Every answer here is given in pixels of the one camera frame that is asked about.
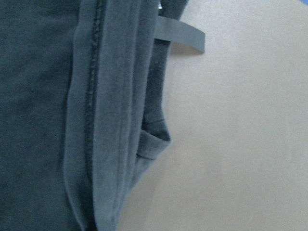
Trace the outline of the black graphic t-shirt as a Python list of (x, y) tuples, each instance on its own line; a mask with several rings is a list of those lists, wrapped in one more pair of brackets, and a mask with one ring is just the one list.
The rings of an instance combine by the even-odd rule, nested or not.
[(115, 231), (171, 138), (172, 42), (204, 51), (185, 0), (0, 3), (0, 228)]

